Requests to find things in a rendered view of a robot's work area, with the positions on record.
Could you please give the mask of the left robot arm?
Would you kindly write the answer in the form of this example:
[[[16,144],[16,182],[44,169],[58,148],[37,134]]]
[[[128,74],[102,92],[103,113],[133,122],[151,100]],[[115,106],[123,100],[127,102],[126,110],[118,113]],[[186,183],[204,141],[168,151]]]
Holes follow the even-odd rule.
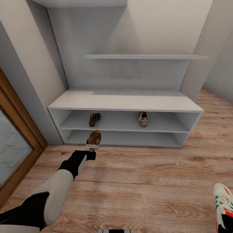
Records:
[[[0,233],[39,233],[52,225],[61,213],[68,192],[87,160],[95,160],[98,145],[86,144],[85,150],[75,150],[60,168],[34,190],[22,205],[0,214]]]

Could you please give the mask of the gym shoe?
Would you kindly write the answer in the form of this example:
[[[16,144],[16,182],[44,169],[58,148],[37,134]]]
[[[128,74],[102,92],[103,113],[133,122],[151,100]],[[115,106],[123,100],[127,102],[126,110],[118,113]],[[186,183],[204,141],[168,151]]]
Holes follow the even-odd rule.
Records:
[[[221,183],[217,183],[213,189],[213,197],[216,201],[217,222],[218,225],[233,233],[233,194]]]
[[[148,114],[146,112],[138,112],[137,119],[139,121],[140,126],[146,126],[148,121]]]

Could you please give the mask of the sandal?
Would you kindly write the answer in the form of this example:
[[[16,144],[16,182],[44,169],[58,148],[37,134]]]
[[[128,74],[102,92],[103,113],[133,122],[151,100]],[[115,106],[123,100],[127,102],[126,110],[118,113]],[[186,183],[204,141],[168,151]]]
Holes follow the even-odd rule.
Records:
[[[101,133],[99,130],[94,130],[89,139],[86,141],[86,144],[98,145],[101,142]],[[95,152],[95,150],[90,150],[90,152]]]
[[[89,126],[94,127],[95,122],[101,119],[101,115],[99,113],[93,114],[90,118]]]

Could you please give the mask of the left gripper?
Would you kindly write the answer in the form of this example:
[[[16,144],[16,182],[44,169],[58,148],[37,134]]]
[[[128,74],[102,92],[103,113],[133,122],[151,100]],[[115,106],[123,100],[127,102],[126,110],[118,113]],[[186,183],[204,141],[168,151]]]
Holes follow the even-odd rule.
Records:
[[[88,153],[88,159],[87,160],[95,160],[96,152],[90,152],[86,151]]]

